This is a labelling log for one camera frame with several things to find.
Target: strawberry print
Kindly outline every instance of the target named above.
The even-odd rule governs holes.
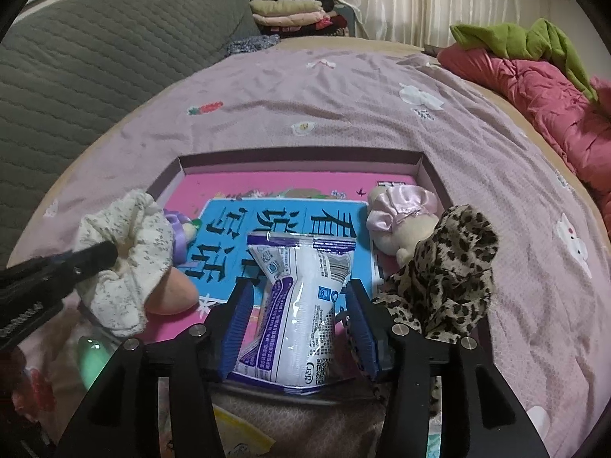
[[[39,408],[42,411],[54,411],[56,401],[50,382],[35,368],[30,370],[30,381],[32,382],[34,398]]]
[[[189,115],[201,115],[203,113],[210,113],[211,111],[218,110],[223,106],[222,101],[218,101],[216,103],[208,103],[207,105],[202,106],[192,106],[189,108]]]

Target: bed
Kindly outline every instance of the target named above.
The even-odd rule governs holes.
[[[357,38],[296,38],[253,55],[230,57],[171,85],[118,122],[63,172],[34,212],[9,264],[68,249],[80,215],[102,208],[127,189],[147,187],[185,152],[367,146],[372,139],[380,148],[421,149],[433,157],[454,202],[477,206],[499,230],[504,255],[499,253],[497,260],[499,294],[488,316],[494,361],[526,409],[540,405],[548,410],[552,423],[545,444],[551,456],[572,456],[611,396],[611,355],[605,346],[611,334],[611,244],[603,220],[586,188],[517,110],[420,52]],[[307,67],[323,58],[336,67]],[[444,141],[440,138],[447,131],[436,131],[426,115],[414,111],[419,108],[403,105],[400,84],[415,78],[426,92],[441,95],[453,113],[470,119],[471,130],[457,131],[456,139]],[[207,87],[210,83],[215,91]],[[277,85],[283,85],[282,91]],[[266,89],[273,101],[262,98]],[[189,119],[189,102],[196,97],[202,103],[221,99],[225,108],[217,118]],[[317,129],[296,138],[288,127],[304,116],[316,120]],[[444,109],[433,111],[435,116],[441,119]],[[163,124],[174,132],[169,134]],[[413,126],[420,128],[416,134]],[[160,136],[163,149],[155,147]],[[494,156],[482,153],[486,146]],[[453,164],[469,157],[481,162],[452,175]],[[94,195],[87,190],[93,181]],[[501,191],[496,184],[511,190]],[[587,244],[592,277],[556,236],[563,214]],[[67,320],[74,323],[74,318]],[[23,349],[29,348],[26,342]],[[64,362],[51,367],[51,382],[65,396],[64,413],[48,422],[53,437],[82,397],[78,383],[62,375]],[[383,418],[374,405],[295,408],[222,395],[217,403],[256,420],[278,441],[274,456],[363,456]],[[281,418],[286,425],[279,428]]]

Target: leopard print cloth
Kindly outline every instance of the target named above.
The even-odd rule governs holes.
[[[455,343],[469,335],[488,310],[494,293],[491,264],[498,249],[499,238],[483,214],[469,205],[454,206],[444,212],[433,234],[417,244],[413,260],[386,280],[373,302],[385,306],[396,324]],[[358,358],[354,343],[350,345]],[[375,385],[373,390],[386,404],[389,387]],[[440,399],[437,379],[432,417],[439,413]]]

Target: wall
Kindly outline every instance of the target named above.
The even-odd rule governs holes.
[[[548,9],[549,20],[573,42],[586,71],[611,80],[611,54],[579,4],[575,0],[548,0]]]

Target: green plastic object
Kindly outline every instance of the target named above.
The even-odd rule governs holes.
[[[85,389],[89,391],[108,360],[111,359],[111,353],[100,341],[87,337],[78,340],[76,351],[78,371]]]

